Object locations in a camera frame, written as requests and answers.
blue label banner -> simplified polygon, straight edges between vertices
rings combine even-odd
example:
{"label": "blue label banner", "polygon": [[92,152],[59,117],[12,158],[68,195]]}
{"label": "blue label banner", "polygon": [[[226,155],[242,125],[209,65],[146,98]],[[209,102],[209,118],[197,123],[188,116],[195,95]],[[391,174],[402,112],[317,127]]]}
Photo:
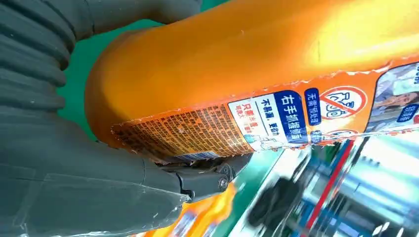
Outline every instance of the blue label banner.
{"label": "blue label banner", "polygon": [[407,122],[411,119],[413,119],[413,116],[415,116],[416,112],[418,111],[419,105],[417,104],[411,104],[403,108],[399,118],[397,119],[397,122]]}
{"label": "blue label banner", "polygon": [[319,90],[317,88],[307,89],[304,92],[304,97],[307,107],[308,124],[311,126],[319,125],[322,122]]}
{"label": "blue label banner", "polygon": [[308,143],[301,96],[292,90],[274,93],[282,127],[289,143]]}

bottle label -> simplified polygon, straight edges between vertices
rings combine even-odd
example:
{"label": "bottle label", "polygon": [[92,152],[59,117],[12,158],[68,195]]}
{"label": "bottle label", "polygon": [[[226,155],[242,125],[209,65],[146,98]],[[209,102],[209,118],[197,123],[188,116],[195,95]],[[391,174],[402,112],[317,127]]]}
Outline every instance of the bottle label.
{"label": "bottle label", "polygon": [[115,124],[112,132],[136,152],[194,161],[411,131],[419,126],[418,61],[275,85]]}
{"label": "bottle label", "polygon": [[191,227],[194,225],[197,216],[192,212],[186,212],[177,223],[172,232],[173,237],[185,237]]}

orange product packaging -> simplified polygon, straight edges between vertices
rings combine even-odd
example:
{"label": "orange product packaging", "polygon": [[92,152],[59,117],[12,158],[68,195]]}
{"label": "orange product packaging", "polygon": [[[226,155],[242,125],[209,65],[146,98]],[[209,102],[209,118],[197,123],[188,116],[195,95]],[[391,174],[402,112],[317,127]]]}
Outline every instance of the orange product packaging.
{"label": "orange product packaging", "polygon": [[192,204],[184,203],[179,219],[172,225],[131,237],[210,237],[230,215],[236,189],[230,183],[222,194]]}
{"label": "orange product packaging", "polygon": [[99,140],[181,160],[419,122],[419,1],[232,0],[121,36],[89,76]]}

red stripe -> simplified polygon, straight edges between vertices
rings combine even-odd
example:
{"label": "red stripe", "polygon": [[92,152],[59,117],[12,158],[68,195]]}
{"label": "red stripe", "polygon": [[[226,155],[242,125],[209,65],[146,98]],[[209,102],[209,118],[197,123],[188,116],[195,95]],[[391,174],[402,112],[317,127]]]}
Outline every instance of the red stripe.
{"label": "red stripe", "polygon": [[343,153],[342,158],[337,163],[337,166],[336,166],[335,170],[333,171],[329,182],[327,183],[319,201],[317,202],[316,206],[314,207],[313,214],[311,215],[310,219],[307,221],[307,224],[305,226],[306,229],[310,230],[311,227],[313,227],[314,221],[316,220],[317,216],[319,215],[320,210],[322,209],[322,206],[326,201],[326,198],[329,196],[330,190],[332,189],[332,186],[335,183],[337,176],[339,175],[340,171],[342,170],[343,165],[345,164],[346,160],[349,157],[349,153],[350,153],[350,151],[353,147],[353,143],[354,143],[354,141],[352,141],[352,140],[349,141],[349,145],[347,146],[345,152]]}

warning icon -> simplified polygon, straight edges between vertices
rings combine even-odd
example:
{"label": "warning icon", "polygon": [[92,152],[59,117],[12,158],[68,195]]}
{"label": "warning icon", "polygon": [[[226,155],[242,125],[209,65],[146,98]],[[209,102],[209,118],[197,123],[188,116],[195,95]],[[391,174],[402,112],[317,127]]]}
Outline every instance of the warning icon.
{"label": "warning icon", "polygon": [[340,119],[354,115],[367,104],[365,92],[353,86],[338,86],[320,95],[323,119]]}
{"label": "warning icon", "polygon": [[323,140],[332,141],[337,139],[346,139],[356,134],[358,134],[358,132],[353,129],[335,130],[324,134]]}

